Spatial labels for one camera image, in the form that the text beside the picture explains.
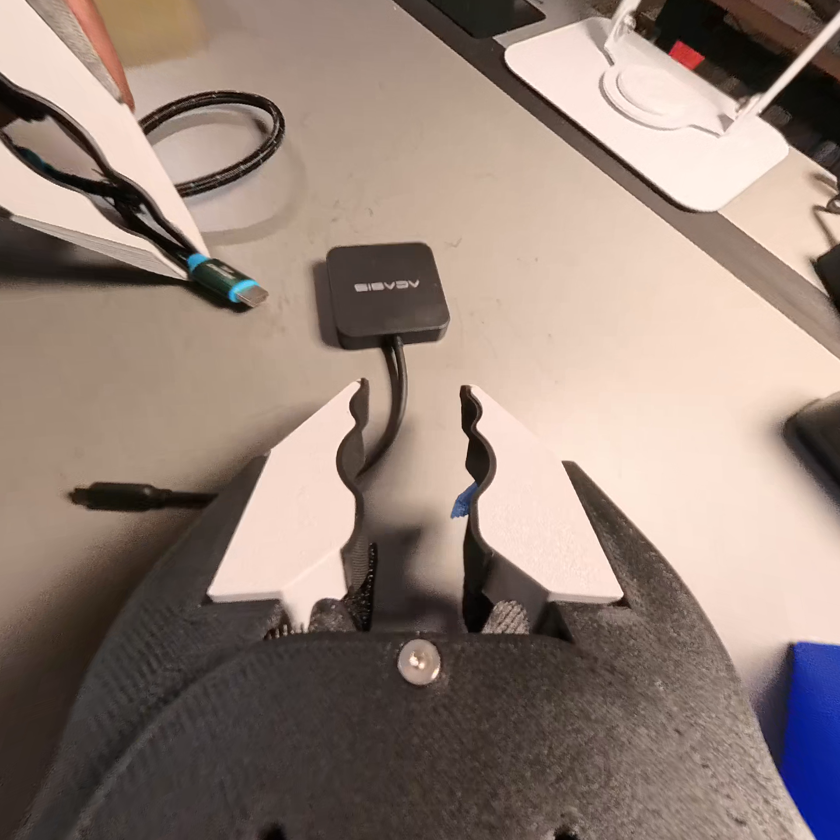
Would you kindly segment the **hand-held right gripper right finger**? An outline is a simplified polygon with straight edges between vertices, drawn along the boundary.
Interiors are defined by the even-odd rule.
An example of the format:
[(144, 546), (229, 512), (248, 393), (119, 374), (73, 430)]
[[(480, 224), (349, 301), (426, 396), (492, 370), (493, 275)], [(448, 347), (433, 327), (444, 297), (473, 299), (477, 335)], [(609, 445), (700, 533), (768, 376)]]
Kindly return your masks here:
[(562, 459), (477, 385), (460, 389), (465, 467), (459, 495), (466, 520), (462, 612), (471, 633), (500, 619), (537, 630), (550, 605), (614, 605), (616, 573)]

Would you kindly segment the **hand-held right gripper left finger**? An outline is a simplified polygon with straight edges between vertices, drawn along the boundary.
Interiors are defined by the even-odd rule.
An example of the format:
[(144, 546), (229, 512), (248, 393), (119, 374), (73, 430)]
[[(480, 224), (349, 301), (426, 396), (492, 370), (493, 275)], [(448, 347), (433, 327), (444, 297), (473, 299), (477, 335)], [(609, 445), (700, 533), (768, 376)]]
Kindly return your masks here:
[(294, 629), (365, 576), (357, 476), (370, 386), (352, 381), (267, 454), (206, 595), (214, 604), (275, 601)]

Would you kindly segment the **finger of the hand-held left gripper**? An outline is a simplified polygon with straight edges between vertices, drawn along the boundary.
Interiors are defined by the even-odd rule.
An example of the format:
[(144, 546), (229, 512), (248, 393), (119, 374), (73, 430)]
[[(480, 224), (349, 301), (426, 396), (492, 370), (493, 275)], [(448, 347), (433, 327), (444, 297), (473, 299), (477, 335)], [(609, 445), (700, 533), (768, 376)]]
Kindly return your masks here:
[(78, 190), (51, 181), (2, 134), (1, 207), (12, 221), (161, 277), (186, 270), (148, 239), (123, 229)]
[(103, 162), (148, 193), (165, 218), (206, 253), (193, 217), (129, 107), (91, 72), (62, 35), (81, 28), (57, 2), (2, 2), (2, 93), (57, 121), (97, 163)]

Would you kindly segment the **braided hdmi cable green plugs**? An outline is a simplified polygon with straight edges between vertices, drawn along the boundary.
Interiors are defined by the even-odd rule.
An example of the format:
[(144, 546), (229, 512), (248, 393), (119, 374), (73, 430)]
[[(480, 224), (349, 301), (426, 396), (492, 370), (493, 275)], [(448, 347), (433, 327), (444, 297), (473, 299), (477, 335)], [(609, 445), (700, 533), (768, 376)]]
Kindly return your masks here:
[[(164, 123), (187, 112), (221, 106), (243, 106), (264, 112), (271, 119), (270, 131), (253, 152), (237, 163), (175, 184), (174, 189), (181, 198), (208, 193), (244, 178), (267, 162), (279, 150), (285, 137), (284, 115), (272, 100), (252, 92), (231, 90), (205, 91), (171, 101), (142, 118), (140, 129), (144, 135), (149, 135)], [(267, 299), (267, 291), (256, 280), (190, 245), (186, 236), (165, 218), (147, 192), (107, 164), (99, 163), (102, 178), (93, 180), (58, 170), (36, 152), (13, 142), (5, 132), (2, 132), (2, 146), (16, 162), (24, 164), (47, 182), (109, 202), (128, 225), (129, 231), (160, 246), (163, 254), (173, 257), (175, 263), (186, 270), (187, 277), (206, 292), (225, 299), (236, 308), (256, 308)]]

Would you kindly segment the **black square adapter hub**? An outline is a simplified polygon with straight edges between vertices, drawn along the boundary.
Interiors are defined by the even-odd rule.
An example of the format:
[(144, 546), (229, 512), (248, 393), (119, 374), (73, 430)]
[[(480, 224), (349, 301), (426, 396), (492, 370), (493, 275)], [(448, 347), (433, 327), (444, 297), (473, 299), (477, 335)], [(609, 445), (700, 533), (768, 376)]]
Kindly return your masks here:
[(391, 408), (359, 474), (378, 465), (403, 425), (408, 401), (405, 347), (441, 340), (449, 325), (443, 283), (422, 243), (331, 248), (324, 263), (329, 311), (343, 350), (380, 349), (389, 365)]

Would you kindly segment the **blue storage bin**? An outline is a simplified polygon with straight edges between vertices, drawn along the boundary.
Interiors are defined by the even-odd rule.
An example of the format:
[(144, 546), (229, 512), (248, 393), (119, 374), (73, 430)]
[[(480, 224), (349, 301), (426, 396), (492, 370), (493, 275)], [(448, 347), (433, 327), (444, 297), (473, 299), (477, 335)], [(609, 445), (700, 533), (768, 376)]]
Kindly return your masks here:
[(839, 646), (792, 646), (780, 774), (817, 839), (839, 838)]

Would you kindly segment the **dark brown desk pad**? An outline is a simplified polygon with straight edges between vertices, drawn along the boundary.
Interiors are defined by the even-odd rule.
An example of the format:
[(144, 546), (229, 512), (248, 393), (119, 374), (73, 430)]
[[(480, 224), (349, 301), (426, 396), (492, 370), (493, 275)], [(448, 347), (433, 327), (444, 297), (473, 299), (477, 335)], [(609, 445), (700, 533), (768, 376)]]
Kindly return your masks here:
[(429, 1), (468, 35), (493, 38), (545, 19), (528, 1)]

